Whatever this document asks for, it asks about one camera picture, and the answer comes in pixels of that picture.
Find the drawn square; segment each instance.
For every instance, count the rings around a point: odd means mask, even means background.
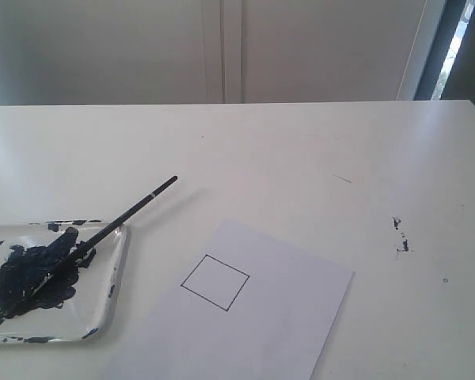
[[[229,311],[249,275],[206,255],[181,284],[183,288]]]

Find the white paper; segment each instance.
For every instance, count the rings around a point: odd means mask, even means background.
[[[351,277],[225,221],[102,378],[308,380]]]

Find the paint palette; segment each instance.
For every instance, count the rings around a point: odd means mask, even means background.
[[[69,227],[78,230],[77,246],[107,225],[99,220],[76,220],[0,226],[0,286],[18,255],[38,254]],[[38,308],[5,319],[0,325],[0,344],[68,342],[97,335],[110,321],[126,238],[126,226],[116,229],[66,279],[60,278],[56,287],[42,294]]]

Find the white table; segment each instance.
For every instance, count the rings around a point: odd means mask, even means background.
[[[0,347],[0,378],[97,377],[232,218],[355,270],[313,378],[475,379],[469,102],[0,108],[0,223],[113,219],[173,174],[110,329]]]

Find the black square outline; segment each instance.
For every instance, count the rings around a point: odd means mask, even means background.
[[[229,306],[227,308],[224,308],[224,307],[221,307],[218,303],[215,303],[213,301],[211,301],[210,299],[207,299],[206,297],[204,297],[203,295],[200,295],[199,293],[197,293],[196,291],[193,291],[192,289],[190,289],[189,287],[186,287],[184,285],[184,283],[187,282],[187,280],[190,278],[190,276],[192,275],[193,272],[196,271],[196,269],[199,267],[199,265],[201,265],[204,261],[204,259],[206,257],[209,257],[210,259],[213,259],[214,261],[218,261],[220,264],[223,264],[225,265],[226,267],[229,267],[230,269],[233,269],[234,271],[236,272],[240,272],[242,275],[245,275],[246,276],[246,280],[245,282],[241,285],[241,287],[239,288],[239,290],[237,291],[236,295],[234,296],[234,298],[232,299],[232,301],[230,302]],[[247,275],[246,273],[240,271],[239,269],[236,269],[235,267],[231,267],[230,265],[228,264],[225,264],[224,262],[220,261],[219,259],[215,259],[213,256],[210,256],[210,255],[204,255],[203,259],[201,261],[199,261],[199,263],[196,265],[195,268],[193,268],[193,270],[190,272],[190,274],[188,275],[188,277],[186,279],[184,279],[183,283],[181,283],[181,287],[183,287],[184,289],[186,289],[187,291],[191,291],[194,295],[198,295],[199,297],[201,297],[202,299],[205,299],[206,301],[208,301],[209,303],[212,303],[213,305],[219,307],[220,309],[222,310],[225,310],[225,311],[229,311],[230,307],[232,306],[232,304],[234,303],[234,301],[236,300],[236,298],[238,297],[239,293],[241,292],[241,289],[245,286],[246,284],[246,281],[248,281],[248,279],[250,278],[249,275]]]

